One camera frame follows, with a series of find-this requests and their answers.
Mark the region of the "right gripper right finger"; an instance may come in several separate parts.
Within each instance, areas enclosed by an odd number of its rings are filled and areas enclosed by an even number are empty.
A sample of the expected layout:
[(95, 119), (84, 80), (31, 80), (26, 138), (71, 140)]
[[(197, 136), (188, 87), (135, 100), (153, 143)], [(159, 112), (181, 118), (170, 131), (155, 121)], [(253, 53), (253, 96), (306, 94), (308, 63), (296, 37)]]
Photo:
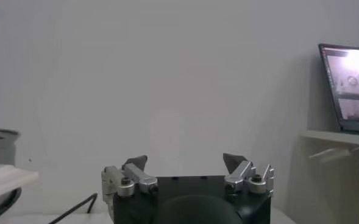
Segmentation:
[(224, 153), (222, 157), (229, 172), (224, 177), (224, 188), (228, 194), (246, 189), (253, 194), (274, 193), (274, 168), (270, 164), (260, 175), (254, 164), (244, 156)]

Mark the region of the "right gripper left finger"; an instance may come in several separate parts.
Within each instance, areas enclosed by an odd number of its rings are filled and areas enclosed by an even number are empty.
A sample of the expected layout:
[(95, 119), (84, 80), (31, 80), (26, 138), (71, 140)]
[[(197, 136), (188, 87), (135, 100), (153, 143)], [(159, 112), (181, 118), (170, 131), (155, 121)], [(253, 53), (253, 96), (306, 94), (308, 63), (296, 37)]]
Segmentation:
[(120, 167), (107, 166), (101, 172), (102, 194), (105, 197), (119, 195), (120, 197), (131, 197), (138, 186), (145, 194), (156, 194), (158, 192), (158, 179), (144, 172), (148, 161), (147, 155), (129, 158)]

